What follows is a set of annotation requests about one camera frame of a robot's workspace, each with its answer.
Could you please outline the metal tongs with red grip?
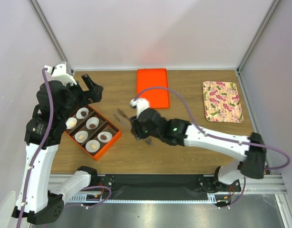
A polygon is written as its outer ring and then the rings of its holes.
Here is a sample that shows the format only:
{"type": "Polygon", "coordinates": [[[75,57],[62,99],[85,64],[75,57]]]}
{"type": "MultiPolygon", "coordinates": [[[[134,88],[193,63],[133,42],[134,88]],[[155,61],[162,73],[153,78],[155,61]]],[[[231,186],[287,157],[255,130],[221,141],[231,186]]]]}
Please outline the metal tongs with red grip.
{"type": "Polygon", "coordinates": [[[124,111],[117,108],[117,112],[113,114],[113,116],[116,118],[116,120],[120,123],[122,123],[125,127],[128,129],[132,129],[131,122],[129,117],[125,114],[124,111]]]}

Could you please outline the dark round chocolate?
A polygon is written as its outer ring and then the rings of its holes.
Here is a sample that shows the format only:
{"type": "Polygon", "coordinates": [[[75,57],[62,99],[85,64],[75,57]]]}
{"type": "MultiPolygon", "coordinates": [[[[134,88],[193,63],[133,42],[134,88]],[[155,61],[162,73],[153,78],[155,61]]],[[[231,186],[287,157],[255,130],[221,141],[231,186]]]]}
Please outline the dark round chocolate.
{"type": "Polygon", "coordinates": [[[101,138],[102,140],[106,140],[106,139],[107,139],[107,137],[106,137],[105,135],[102,135],[100,138],[101,138]]]}

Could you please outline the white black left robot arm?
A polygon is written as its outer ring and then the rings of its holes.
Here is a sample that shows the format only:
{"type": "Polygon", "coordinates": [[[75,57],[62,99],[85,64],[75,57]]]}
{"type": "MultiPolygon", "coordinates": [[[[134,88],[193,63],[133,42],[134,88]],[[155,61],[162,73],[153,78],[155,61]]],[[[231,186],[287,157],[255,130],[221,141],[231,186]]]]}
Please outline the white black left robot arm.
{"type": "Polygon", "coordinates": [[[45,80],[36,94],[38,104],[26,125],[26,165],[19,197],[12,217],[17,227],[22,218],[28,223],[44,225],[55,222],[64,205],[80,190],[94,190],[99,184],[97,170],[81,166],[54,190],[49,190],[49,176],[54,157],[66,131],[71,115],[88,104],[100,102],[103,87],[89,75],[82,76],[88,89],[79,84],[62,84],[59,80],[45,80]]]}

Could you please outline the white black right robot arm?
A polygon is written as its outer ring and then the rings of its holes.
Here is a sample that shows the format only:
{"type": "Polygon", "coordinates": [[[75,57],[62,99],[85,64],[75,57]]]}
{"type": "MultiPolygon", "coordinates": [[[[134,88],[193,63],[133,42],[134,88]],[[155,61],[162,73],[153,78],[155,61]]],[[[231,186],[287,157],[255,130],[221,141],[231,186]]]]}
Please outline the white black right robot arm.
{"type": "Polygon", "coordinates": [[[230,164],[216,168],[213,178],[216,190],[223,191],[243,177],[256,180],[264,177],[266,149],[258,133],[250,136],[221,133],[182,119],[167,120],[151,108],[129,120],[131,132],[138,140],[154,137],[171,146],[204,148],[234,158],[230,164]]]}

